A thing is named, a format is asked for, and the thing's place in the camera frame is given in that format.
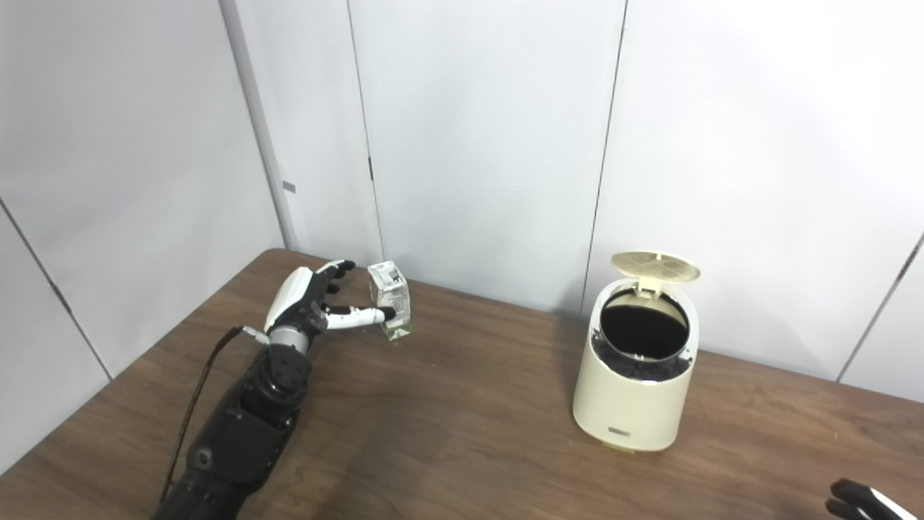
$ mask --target wooden table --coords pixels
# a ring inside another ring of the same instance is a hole
[[[257,258],[0,477],[0,518],[148,518],[215,341],[260,326],[288,273],[321,263]],[[363,270],[343,281],[335,301],[368,301]],[[410,336],[317,341],[301,424],[241,518],[827,519],[838,477],[924,514],[922,404],[703,353],[677,443],[619,452],[571,416],[582,323],[423,283],[411,294]],[[188,439],[255,349],[225,349]]]

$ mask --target trash can lid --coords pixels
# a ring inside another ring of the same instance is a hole
[[[661,295],[663,283],[684,283],[699,278],[699,269],[679,256],[657,251],[626,251],[610,259],[626,276],[638,279],[638,291]]]

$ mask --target white wall panel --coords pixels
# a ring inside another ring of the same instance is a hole
[[[915,2],[630,3],[584,312],[612,253],[681,254],[707,349],[836,377],[924,222],[921,21]]]
[[[0,210],[0,473],[108,382]]]
[[[346,0],[236,2],[294,246],[382,261]]]
[[[385,256],[576,314],[623,3],[350,5]]]
[[[924,402],[924,261],[919,255],[841,382]]]
[[[113,373],[281,244],[217,2],[6,2],[0,70],[0,193]]]

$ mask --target robotic finger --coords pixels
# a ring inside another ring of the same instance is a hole
[[[889,497],[848,478],[831,485],[833,499],[825,502],[828,512],[844,520],[917,520]]]
[[[355,328],[384,323],[395,319],[393,307],[354,307],[353,305],[326,305],[327,328]]]
[[[347,275],[348,271],[352,271],[354,267],[356,267],[356,262],[352,260],[334,260],[324,264],[317,272],[319,274],[333,272],[332,278],[341,279]]]

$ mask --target robotic hand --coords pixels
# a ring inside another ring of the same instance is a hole
[[[298,422],[311,371],[307,353],[314,339],[328,329],[361,327],[395,317],[391,307],[337,307],[324,302],[327,294],[340,289],[333,281],[355,266],[338,260],[317,271],[299,267],[276,294],[265,334],[237,328],[219,341],[197,394],[214,356],[239,331],[245,330],[265,348],[190,444],[186,471],[169,494],[164,489],[153,520],[233,520],[244,500],[266,483]]]
[[[917,520],[914,515],[876,489],[841,478],[831,485],[834,498],[828,512],[844,520]]]
[[[324,303],[326,294],[336,294],[340,287],[333,284],[356,264],[349,260],[329,262],[317,271],[299,267],[283,282],[270,312],[264,330],[271,344],[291,344],[302,353],[308,343],[326,329],[355,328],[382,323],[395,317],[391,307],[331,306]]]

